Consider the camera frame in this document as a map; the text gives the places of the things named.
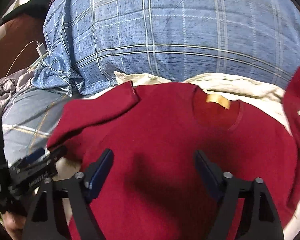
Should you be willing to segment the person's left hand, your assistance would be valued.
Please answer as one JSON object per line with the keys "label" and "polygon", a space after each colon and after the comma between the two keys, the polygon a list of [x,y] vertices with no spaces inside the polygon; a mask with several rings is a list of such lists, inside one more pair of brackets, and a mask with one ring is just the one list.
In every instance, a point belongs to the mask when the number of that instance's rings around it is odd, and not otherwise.
{"label": "person's left hand", "polygon": [[2,220],[4,228],[9,236],[13,240],[22,240],[26,218],[24,216],[7,211],[2,215]]}

